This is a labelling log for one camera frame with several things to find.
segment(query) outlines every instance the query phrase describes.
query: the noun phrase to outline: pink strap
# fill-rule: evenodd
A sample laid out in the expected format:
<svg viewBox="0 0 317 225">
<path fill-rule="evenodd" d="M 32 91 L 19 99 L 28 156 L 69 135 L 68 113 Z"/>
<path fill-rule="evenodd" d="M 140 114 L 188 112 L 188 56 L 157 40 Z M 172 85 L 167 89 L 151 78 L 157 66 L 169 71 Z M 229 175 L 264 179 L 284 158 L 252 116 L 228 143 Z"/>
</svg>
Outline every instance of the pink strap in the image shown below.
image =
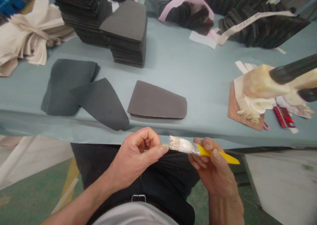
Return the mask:
<svg viewBox="0 0 317 225">
<path fill-rule="evenodd" d="M 169 2 L 163 12 L 161 13 L 160 17 L 158 18 L 160 21 L 165 21 L 166 19 L 166 16 L 168 15 L 169 11 L 173 8 L 173 7 L 178 7 L 180 6 L 183 2 L 189 2 L 189 3 L 192 3 L 192 4 L 200 4 L 200 5 L 204 5 L 206 6 L 206 8 L 208 9 L 209 11 L 209 18 L 210 20 L 214 20 L 214 12 L 211 10 L 211 8 L 209 7 L 209 5 L 204 1 L 204 0 L 172 0 L 171 2 Z"/>
<path fill-rule="evenodd" d="M 270 126 L 266 123 L 265 120 L 264 120 L 264 123 L 263 123 L 263 128 L 266 129 L 266 130 L 271 130 Z"/>
</svg>

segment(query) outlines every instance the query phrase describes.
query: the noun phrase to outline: yellow brush handle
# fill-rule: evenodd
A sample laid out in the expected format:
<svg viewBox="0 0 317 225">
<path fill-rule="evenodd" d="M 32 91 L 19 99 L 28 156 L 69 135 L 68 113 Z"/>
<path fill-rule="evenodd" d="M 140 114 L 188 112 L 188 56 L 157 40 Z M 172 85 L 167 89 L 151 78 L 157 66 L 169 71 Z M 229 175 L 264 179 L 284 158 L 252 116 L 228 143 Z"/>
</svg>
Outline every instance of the yellow brush handle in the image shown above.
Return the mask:
<svg viewBox="0 0 317 225">
<path fill-rule="evenodd" d="M 197 144 L 197 146 L 198 146 L 198 149 L 199 149 L 199 152 L 200 152 L 199 156 L 208 156 L 208 157 L 210 157 L 210 152 L 207 152 L 204 147 L 202 147 L 202 146 L 200 146 L 198 144 Z M 232 156 L 229 156 L 228 154 L 223 153 L 223 152 L 219 152 L 219 153 L 226 159 L 226 161 L 229 164 L 235 164 L 235 165 L 239 165 L 240 164 L 240 162 L 236 158 L 234 158 Z"/>
</svg>

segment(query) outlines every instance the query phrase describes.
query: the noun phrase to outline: table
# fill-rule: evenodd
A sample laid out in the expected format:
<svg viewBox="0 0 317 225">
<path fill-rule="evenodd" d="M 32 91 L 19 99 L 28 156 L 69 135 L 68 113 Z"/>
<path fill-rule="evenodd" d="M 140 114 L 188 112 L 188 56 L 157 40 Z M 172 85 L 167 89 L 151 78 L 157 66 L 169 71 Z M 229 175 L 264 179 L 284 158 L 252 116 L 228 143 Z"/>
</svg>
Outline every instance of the table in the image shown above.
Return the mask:
<svg viewBox="0 0 317 225">
<path fill-rule="evenodd" d="M 215 16 L 215 26 L 221 16 Z M 84 44 L 74 38 L 49 51 L 45 66 L 21 60 L 12 75 L 0 79 L 0 134 L 43 135 L 77 143 L 121 144 L 124 138 L 150 126 L 166 143 L 168 135 L 212 137 L 225 149 L 248 146 L 316 146 L 317 116 L 294 116 L 299 133 L 283 130 L 272 111 L 265 113 L 271 131 L 258 132 L 227 117 L 230 82 L 241 75 L 235 61 L 280 66 L 315 54 L 317 23 L 285 42 L 283 55 L 275 49 L 246 48 L 227 41 L 215 50 L 189 40 L 190 30 L 148 19 L 147 51 L 143 69 L 113 62 L 110 49 Z M 53 63 L 59 58 L 95 61 L 101 67 L 97 79 L 106 77 L 127 110 L 137 80 L 176 94 L 188 102 L 182 120 L 131 117 L 124 131 L 115 132 L 97 122 L 84 109 L 74 117 L 48 116 L 40 110 Z M 309 106 L 317 111 L 317 103 Z"/>
</svg>

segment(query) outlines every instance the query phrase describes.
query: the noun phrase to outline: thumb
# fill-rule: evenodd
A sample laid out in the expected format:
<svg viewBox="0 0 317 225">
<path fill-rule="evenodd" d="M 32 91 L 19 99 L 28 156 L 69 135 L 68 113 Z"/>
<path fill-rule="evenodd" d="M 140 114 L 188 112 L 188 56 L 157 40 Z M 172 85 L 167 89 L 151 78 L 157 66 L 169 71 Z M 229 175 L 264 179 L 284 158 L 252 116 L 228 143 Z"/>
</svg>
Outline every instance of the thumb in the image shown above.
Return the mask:
<svg viewBox="0 0 317 225">
<path fill-rule="evenodd" d="M 217 168 L 218 174 L 222 178 L 230 178 L 232 171 L 228 165 L 226 159 L 215 148 L 210 154 L 210 160 Z"/>
<path fill-rule="evenodd" d="M 147 152 L 139 154 L 139 160 L 143 164 L 144 169 L 157 162 L 168 151 L 167 146 L 155 146 Z"/>
</svg>

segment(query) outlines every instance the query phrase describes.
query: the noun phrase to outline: fingernail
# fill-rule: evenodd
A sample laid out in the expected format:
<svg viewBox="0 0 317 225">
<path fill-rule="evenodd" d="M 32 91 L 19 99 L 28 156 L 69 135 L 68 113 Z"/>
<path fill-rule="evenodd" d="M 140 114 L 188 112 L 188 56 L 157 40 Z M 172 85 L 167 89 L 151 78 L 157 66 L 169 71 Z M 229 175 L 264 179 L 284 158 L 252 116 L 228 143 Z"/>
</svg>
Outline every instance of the fingernail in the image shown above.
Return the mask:
<svg viewBox="0 0 317 225">
<path fill-rule="evenodd" d="M 159 148 L 158 148 L 158 152 L 159 152 L 161 155 L 164 155 L 167 151 L 168 151 L 168 148 L 165 147 L 164 145 L 161 145 L 161 146 L 159 146 Z"/>
<path fill-rule="evenodd" d="M 196 162 L 193 163 L 193 166 L 195 167 L 195 169 L 199 169 L 200 168 L 200 166 Z"/>
<path fill-rule="evenodd" d="M 220 156 L 220 154 L 219 154 L 219 152 L 218 152 L 218 150 L 217 150 L 216 148 L 214 149 L 213 153 L 214 153 L 215 159 L 216 159 L 217 161 L 219 161 L 219 156 Z"/>
<path fill-rule="evenodd" d="M 203 162 L 206 162 L 206 163 L 209 161 L 209 158 L 208 158 L 208 157 L 205 157 L 205 156 L 202 156 L 201 159 L 202 159 Z"/>
<path fill-rule="evenodd" d="M 211 151 L 211 145 L 208 143 L 208 142 L 206 142 L 205 143 L 205 149 L 207 150 L 207 151 Z"/>
</svg>

